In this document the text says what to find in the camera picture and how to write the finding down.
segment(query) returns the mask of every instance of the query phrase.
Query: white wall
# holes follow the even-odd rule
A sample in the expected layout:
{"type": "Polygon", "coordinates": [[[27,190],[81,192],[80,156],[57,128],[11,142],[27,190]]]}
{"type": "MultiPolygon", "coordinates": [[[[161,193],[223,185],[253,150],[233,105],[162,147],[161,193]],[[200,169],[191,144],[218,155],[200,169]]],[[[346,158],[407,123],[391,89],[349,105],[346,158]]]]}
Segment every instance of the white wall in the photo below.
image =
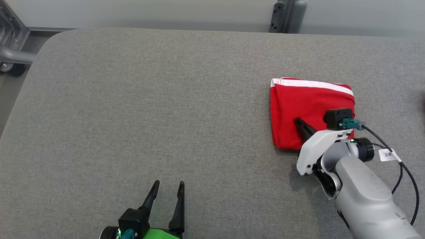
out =
{"type": "MultiPolygon", "coordinates": [[[[277,0],[6,0],[29,28],[269,29],[277,0]]],[[[425,35],[425,0],[306,0],[301,33],[425,35]]]]}

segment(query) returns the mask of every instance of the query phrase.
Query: folded red fabric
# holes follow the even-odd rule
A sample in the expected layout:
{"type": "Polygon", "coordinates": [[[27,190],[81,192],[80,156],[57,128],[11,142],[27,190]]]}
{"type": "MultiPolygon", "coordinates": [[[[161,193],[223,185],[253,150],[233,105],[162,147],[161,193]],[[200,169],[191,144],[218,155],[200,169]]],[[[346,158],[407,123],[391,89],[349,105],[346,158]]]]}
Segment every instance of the folded red fabric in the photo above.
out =
{"type": "Polygon", "coordinates": [[[272,79],[270,114],[274,145],[278,149],[300,150],[303,139],[295,118],[300,117],[317,131],[325,130],[326,110],[339,108],[351,108],[354,114],[354,96],[349,85],[297,78],[272,79]]]}

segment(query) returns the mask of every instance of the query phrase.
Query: gray fabric surface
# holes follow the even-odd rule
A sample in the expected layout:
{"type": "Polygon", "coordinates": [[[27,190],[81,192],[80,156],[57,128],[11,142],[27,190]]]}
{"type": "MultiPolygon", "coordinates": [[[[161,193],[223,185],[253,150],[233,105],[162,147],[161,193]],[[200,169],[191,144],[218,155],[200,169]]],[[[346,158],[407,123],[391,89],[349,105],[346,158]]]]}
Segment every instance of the gray fabric surface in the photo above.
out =
{"type": "MultiPolygon", "coordinates": [[[[168,226],[183,180],[188,239],[350,238],[316,179],[297,174],[297,154],[273,147],[270,80],[351,85],[357,118],[396,149],[423,197],[424,59],[424,41],[403,38],[131,28],[55,35],[0,139],[0,238],[98,238],[156,179],[151,226],[168,226]]],[[[368,165],[393,187],[396,162],[368,165]]],[[[411,218],[408,177],[394,198],[411,218]]],[[[424,225],[421,207],[422,235],[424,225]]]]}

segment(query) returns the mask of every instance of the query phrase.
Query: gray floor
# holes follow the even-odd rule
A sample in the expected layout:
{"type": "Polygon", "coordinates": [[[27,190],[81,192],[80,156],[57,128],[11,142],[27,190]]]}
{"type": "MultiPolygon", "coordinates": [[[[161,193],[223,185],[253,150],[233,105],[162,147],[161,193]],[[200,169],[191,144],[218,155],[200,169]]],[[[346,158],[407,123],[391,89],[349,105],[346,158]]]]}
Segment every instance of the gray floor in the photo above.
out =
{"type": "MultiPolygon", "coordinates": [[[[57,32],[33,31],[28,36],[22,51],[38,53],[43,44],[57,32]]],[[[13,77],[2,73],[0,75],[0,137],[25,81],[30,65],[26,65],[25,73],[20,77],[13,77]]]]}

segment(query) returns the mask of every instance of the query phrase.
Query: white trim on red cloth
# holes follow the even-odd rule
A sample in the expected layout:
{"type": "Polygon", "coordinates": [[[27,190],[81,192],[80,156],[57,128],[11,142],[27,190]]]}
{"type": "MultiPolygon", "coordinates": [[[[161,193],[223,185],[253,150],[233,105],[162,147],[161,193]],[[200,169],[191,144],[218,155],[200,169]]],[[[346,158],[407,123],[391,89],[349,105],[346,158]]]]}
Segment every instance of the white trim on red cloth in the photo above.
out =
{"type": "Polygon", "coordinates": [[[300,80],[297,78],[273,78],[270,87],[274,87],[275,85],[324,88],[354,96],[353,92],[346,87],[320,81],[300,80]]]}

